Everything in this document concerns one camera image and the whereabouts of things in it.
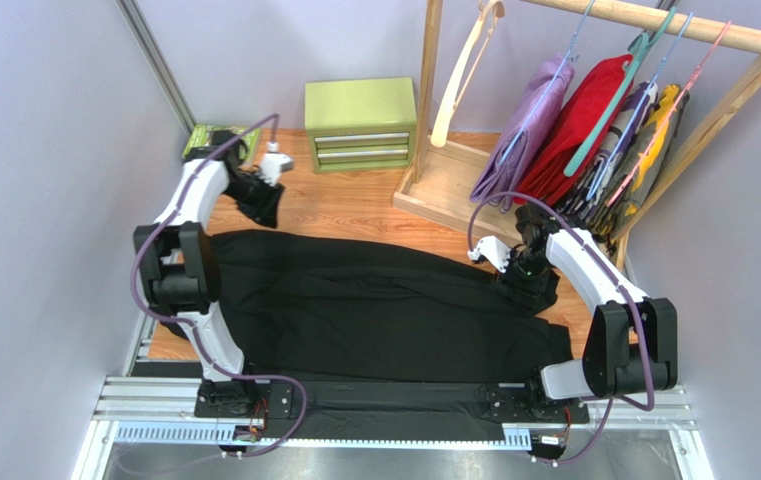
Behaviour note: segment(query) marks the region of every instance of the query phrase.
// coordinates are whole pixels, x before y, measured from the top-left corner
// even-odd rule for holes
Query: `teal hanger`
[[[664,19],[661,27],[658,28],[658,31],[655,33],[655,36],[653,36],[651,40],[649,39],[649,34],[643,32],[638,35],[637,38],[635,38],[631,43],[631,46],[629,47],[629,53],[632,54],[633,58],[629,64],[628,69],[626,70],[626,76],[623,78],[623,83],[620,84],[620,87],[614,94],[614,98],[611,99],[611,103],[609,103],[605,111],[602,112],[602,116],[599,117],[599,121],[596,123],[596,126],[593,127],[593,130],[590,131],[590,134],[587,135],[587,138],[584,139],[584,142],[580,147],[578,147],[578,150],[576,150],[575,155],[572,156],[572,160],[570,160],[569,164],[567,164],[566,168],[564,168],[564,175],[567,177],[575,175],[578,167],[581,166],[581,162],[584,161],[584,159],[587,157],[587,154],[590,153],[590,149],[593,148],[593,142],[599,138],[599,134],[602,132],[602,129],[605,128],[605,124],[611,118],[611,114],[613,114],[614,110],[617,109],[617,105],[619,105],[620,100],[622,100],[623,95],[625,95],[626,90],[628,90],[629,85],[631,84],[632,80],[634,80],[634,76],[637,75],[638,69],[641,65],[643,65],[643,61],[646,60],[646,57],[652,50],[652,47],[654,47],[658,40],[664,35],[664,32],[667,30],[667,27],[670,26],[670,22],[673,21],[673,17],[675,15],[676,7],[673,7],[670,9],[670,13],[667,14],[667,18]]]

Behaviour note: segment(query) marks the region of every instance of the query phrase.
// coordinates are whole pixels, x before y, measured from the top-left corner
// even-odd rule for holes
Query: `wooden clothes rack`
[[[589,3],[588,0],[521,1],[579,14],[584,12]],[[597,0],[589,15],[611,22],[654,30],[661,26],[667,12],[626,2]],[[433,99],[441,17],[442,0],[428,0],[415,156],[394,194],[393,204],[401,210],[465,231],[476,207],[476,204],[469,201],[469,194],[490,154],[454,142],[447,142],[442,147],[430,144],[428,124]],[[677,34],[686,18],[686,15],[677,14],[667,28],[667,33]],[[685,30],[684,37],[713,43],[723,27],[722,22],[694,17]],[[624,227],[612,235],[612,240],[617,244],[615,262],[620,269],[623,268],[622,264],[625,261],[629,232],[634,225],[761,88],[761,30],[732,25],[720,45],[755,53],[758,57],[700,122],[682,146],[672,154],[640,210]],[[514,216],[501,215],[495,208],[481,210],[473,233],[479,237],[496,235],[510,245],[519,243]]]

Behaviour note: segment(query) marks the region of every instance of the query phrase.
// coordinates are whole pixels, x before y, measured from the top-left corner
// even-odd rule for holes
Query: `white hanger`
[[[460,105],[460,100],[463,99],[463,94],[466,93],[466,88],[469,86],[469,81],[472,79],[472,74],[475,73],[475,69],[478,68],[478,63],[481,61],[481,56],[486,50],[486,46],[492,37],[492,32],[495,30],[495,25],[498,23],[498,19],[504,17],[504,4],[501,0],[490,0],[484,6],[482,1],[478,1],[478,8],[480,14],[472,27],[472,32],[469,33],[469,38],[466,40],[466,44],[463,45],[463,51],[460,52],[460,57],[457,58],[457,64],[454,66],[454,70],[451,72],[451,78],[448,79],[448,86],[445,88],[445,95],[442,97],[442,103],[439,104],[439,113],[436,114],[436,122],[433,124],[433,133],[430,136],[430,143],[434,147],[444,147],[445,142],[448,140],[448,128],[451,125],[451,118],[454,116],[454,112],[457,111],[457,107]],[[481,37],[481,33],[484,29],[484,24],[487,22],[487,17],[492,15],[492,23],[489,30],[487,30],[484,43],[481,45],[481,50],[478,52],[478,56],[475,57],[475,61],[472,63],[472,68],[469,69],[469,75],[466,76],[466,81],[463,82],[462,88],[460,88],[460,82],[463,80],[463,71],[466,69],[466,64],[469,62],[469,57],[472,55],[472,50],[475,48],[475,43]],[[419,115],[427,115],[428,112],[419,112]]]

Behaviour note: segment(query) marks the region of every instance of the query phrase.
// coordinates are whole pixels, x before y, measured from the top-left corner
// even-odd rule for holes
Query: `wooden table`
[[[263,135],[266,141],[269,132]],[[494,133],[451,133],[449,140],[491,151],[498,140]],[[280,130],[280,151],[294,158],[295,168],[283,175],[285,194],[280,201],[279,230],[316,237],[371,240],[423,250],[463,263],[466,235],[392,207],[392,193],[403,170],[376,170],[315,174],[309,143],[302,130]],[[259,148],[259,156],[264,149]],[[215,206],[208,233],[262,228],[235,208],[229,197],[221,196]],[[488,265],[481,268],[492,270]],[[538,315],[551,323],[569,327],[572,352],[584,351],[591,315],[568,281],[558,284],[558,302]],[[150,358],[196,360],[191,344],[158,325]]]

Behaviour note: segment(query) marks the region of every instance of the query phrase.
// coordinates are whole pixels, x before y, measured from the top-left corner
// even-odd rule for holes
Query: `blue hanger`
[[[629,47],[629,52],[632,54],[632,61],[629,64],[628,70],[626,70],[623,83],[617,88],[613,98],[611,98],[611,102],[608,104],[607,108],[605,108],[605,111],[602,112],[599,121],[596,122],[596,126],[593,127],[593,130],[590,131],[587,138],[584,139],[584,142],[581,143],[581,146],[578,147],[578,150],[573,154],[572,159],[566,165],[566,168],[563,169],[563,174],[565,176],[571,177],[575,175],[576,171],[578,171],[581,162],[583,162],[587,157],[587,154],[590,153],[590,149],[593,148],[593,143],[599,138],[599,134],[602,132],[602,129],[605,128],[608,119],[611,118],[611,115],[614,113],[614,110],[617,109],[620,100],[622,100],[623,95],[628,90],[629,84],[634,80],[634,76],[637,75],[637,70],[643,64],[643,61],[646,60],[652,47],[654,47],[655,44],[658,43],[658,40],[664,35],[664,32],[667,30],[667,27],[670,25],[670,22],[675,15],[676,8],[673,7],[670,9],[670,13],[667,14],[664,22],[661,23],[661,27],[658,28],[658,32],[651,40],[646,32],[641,33],[634,39],[634,42],[632,42]]]
[[[670,49],[667,50],[667,54],[664,55],[664,58],[661,59],[661,63],[658,64],[658,68],[655,69],[655,75],[652,76],[652,78],[649,80],[649,85],[646,86],[646,90],[643,92],[643,98],[640,99],[640,105],[643,105],[646,101],[646,98],[649,96],[649,91],[652,90],[652,87],[655,84],[655,81],[658,80],[658,75],[661,74],[661,70],[664,68],[664,65],[667,63],[667,60],[670,58],[670,55],[673,54],[673,50],[676,48],[676,44],[679,43],[679,40],[682,39],[682,36],[685,34],[685,30],[688,29],[688,25],[690,25],[691,20],[694,18],[694,12],[691,12],[688,15],[688,18],[685,20],[685,23],[682,25],[682,29],[679,30],[679,34],[676,36],[676,39],[673,40],[673,44],[670,45]],[[637,119],[638,113],[640,113],[642,109],[636,108],[634,113],[632,113],[631,118],[629,119],[628,126],[632,126],[634,124],[634,121]],[[584,198],[587,201],[590,201],[591,198],[596,193],[596,190],[599,189],[599,185],[602,183],[602,179],[605,177],[605,172],[607,171],[607,167],[611,165],[611,163],[614,161],[614,157],[616,156],[617,151],[619,151],[620,146],[622,146],[623,141],[629,136],[629,129],[626,128],[626,130],[623,132],[623,134],[620,136],[620,139],[617,141],[617,145],[613,148],[611,151],[611,154],[608,156],[608,159],[604,162],[599,164],[599,169],[596,171],[596,176],[593,177],[593,183],[590,185],[590,190],[587,191],[587,196]]]
[[[542,95],[540,95],[540,98],[537,99],[537,103],[534,104],[534,108],[528,112],[528,116],[526,116],[525,120],[522,121],[522,126],[519,128],[519,131],[516,132],[516,135],[513,137],[513,141],[510,142],[510,146],[504,149],[504,153],[501,154],[501,158],[498,160],[499,167],[504,165],[504,162],[507,160],[507,155],[509,155],[511,150],[513,150],[513,147],[516,146],[516,142],[519,141],[519,137],[522,136],[522,132],[525,131],[525,127],[528,126],[528,122],[531,121],[531,117],[533,117],[534,113],[540,108],[540,104],[543,103],[543,100],[546,98],[546,94],[549,93],[549,91],[552,89],[552,85],[554,85],[558,76],[560,76],[560,72],[563,70],[566,62],[570,61],[569,56],[572,55],[572,49],[575,47],[575,41],[578,39],[578,33],[581,31],[581,27],[584,26],[584,21],[587,20],[587,16],[590,13],[590,9],[593,8],[594,3],[596,3],[596,0],[590,0],[590,3],[587,4],[587,9],[584,10],[584,14],[581,16],[581,21],[578,23],[578,28],[576,28],[575,33],[572,34],[572,40],[569,41],[569,48],[566,50],[566,55],[563,56],[563,60],[561,60],[558,69],[555,71],[555,76],[552,77],[551,81],[549,81],[549,84],[546,85],[546,89],[543,90]]]

